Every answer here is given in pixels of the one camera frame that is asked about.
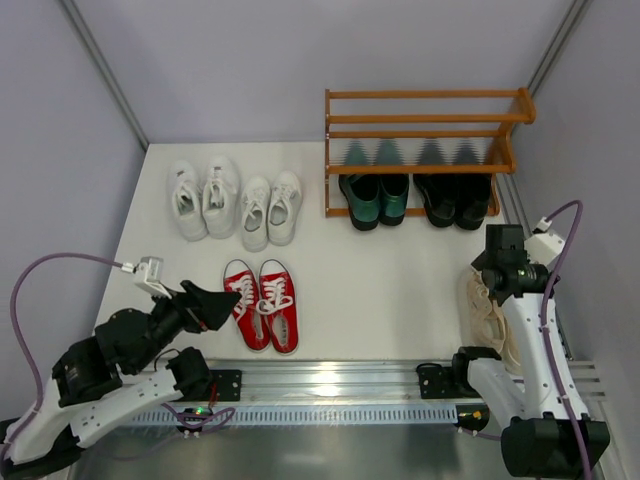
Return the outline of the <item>red canvas sneaker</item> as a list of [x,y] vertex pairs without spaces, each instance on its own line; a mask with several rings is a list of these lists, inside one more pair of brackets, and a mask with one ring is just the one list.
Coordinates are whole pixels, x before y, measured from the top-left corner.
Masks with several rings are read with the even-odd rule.
[[299,345],[296,292],[293,278],[282,262],[266,260],[259,271],[258,312],[267,321],[272,344],[283,355]]
[[225,292],[240,294],[232,316],[245,345],[256,352],[266,349],[271,343],[271,335],[266,320],[257,312],[257,281],[245,261],[234,259],[226,265],[223,288]]

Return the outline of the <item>black loafer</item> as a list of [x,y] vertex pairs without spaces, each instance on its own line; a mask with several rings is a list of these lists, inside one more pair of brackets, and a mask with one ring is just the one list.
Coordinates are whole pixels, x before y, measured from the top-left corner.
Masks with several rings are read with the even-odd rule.
[[458,173],[455,178],[457,198],[454,223],[463,230],[477,230],[489,210],[492,176],[483,173]]
[[[419,162],[421,164],[441,164],[444,155],[435,140],[427,140],[423,146]],[[413,175],[414,186],[423,198],[426,217],[437,228],[446,228],[454,223],[458,194],[455,174]]]

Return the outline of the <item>green loafer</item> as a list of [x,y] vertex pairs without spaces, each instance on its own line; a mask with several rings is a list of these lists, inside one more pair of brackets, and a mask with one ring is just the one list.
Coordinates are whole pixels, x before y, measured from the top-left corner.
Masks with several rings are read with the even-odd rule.
[[376,228],[381,210],[378,176],[340,174],[338,185],[347,201],[352,225],[359,231],[371,231]]
[[[380,165],[402,165],[403,158],[397,143],[392,139],[381,140],[376,150],[375,161]],[[406,173],[381,174],[379,184],[380,222],[386,226],[398,226],[405,217],[409,175]]]

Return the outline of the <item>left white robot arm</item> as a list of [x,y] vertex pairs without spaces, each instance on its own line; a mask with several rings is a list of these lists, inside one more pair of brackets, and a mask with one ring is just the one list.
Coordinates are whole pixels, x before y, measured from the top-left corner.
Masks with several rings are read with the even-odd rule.
[[181,333],[217,331],[241,295],[209,292],[184,280],[181,291],[154,300],[144,313],[125,308],[73,344],[53,366],[43,398],[20,419],[2,424],[6,479],[36,479],[62,470],[118,426],[161,403],[193,400],[209,387],[202,353],[183,349],[138,384],[126,387]]

